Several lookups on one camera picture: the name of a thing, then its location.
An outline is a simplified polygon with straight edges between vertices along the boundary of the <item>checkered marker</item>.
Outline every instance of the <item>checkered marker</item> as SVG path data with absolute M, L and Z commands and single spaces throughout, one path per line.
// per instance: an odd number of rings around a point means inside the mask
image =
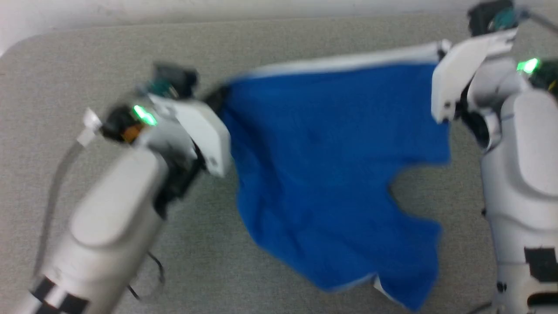
M 83 314 L 88 300 L 77 297 L 44 277 L 31 295 L 38 301 L 33 314 Z

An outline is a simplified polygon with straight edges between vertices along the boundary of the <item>green light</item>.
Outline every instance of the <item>green light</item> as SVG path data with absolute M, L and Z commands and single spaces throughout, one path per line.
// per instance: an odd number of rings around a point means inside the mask
M 155 118 L 153 117 L 153 115 L 150 114 L 149 112 L 147 112 L 142 106 L 135 105 L 133 109 L 134 109 L 134 112 L 136 113 L 136 115 L 137 115 L 145 124 L 148 124 L 148 125 L 157 125 L 157 120 L 155 120 Z
M 540 61 L 538 59 L 531 59 L 529 61 L 520 62 L 517 65 L 518 71 L 523 71 L 527 74 L 532 74 L 538 67 Z

